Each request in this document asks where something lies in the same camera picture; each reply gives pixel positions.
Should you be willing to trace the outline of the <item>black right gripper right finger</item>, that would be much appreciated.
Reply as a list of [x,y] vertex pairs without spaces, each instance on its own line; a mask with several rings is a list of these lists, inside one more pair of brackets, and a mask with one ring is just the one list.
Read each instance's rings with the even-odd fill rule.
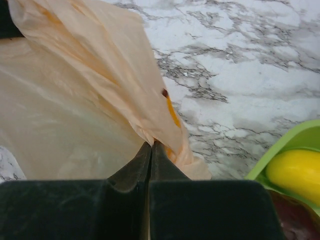
[[191,180],[152,147],[149,229],[153,240],[282,240],[270,195],[252,180]]

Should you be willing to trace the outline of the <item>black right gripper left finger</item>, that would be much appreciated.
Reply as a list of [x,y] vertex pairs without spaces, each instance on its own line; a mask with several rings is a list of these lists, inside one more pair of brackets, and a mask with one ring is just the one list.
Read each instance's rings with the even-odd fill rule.
[[107,179],[15,180],[0,186],[3,240],[146,240],[152,149]]

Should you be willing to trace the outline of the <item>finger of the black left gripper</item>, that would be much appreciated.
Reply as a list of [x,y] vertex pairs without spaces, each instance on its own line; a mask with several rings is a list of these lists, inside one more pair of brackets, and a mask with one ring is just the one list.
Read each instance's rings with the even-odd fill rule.
[[0,39],[24,38],[14,24],[7,0],[0,0]]

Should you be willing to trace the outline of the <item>banana print plastic bag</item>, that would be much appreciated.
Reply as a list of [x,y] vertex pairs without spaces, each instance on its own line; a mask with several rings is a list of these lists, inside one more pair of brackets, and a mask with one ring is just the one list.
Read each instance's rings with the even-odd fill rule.
[[139,14],[101,0],[7,0],[24,37],[0,40],[2,180],[102,179],[142,144],[193,180],[191,151]]

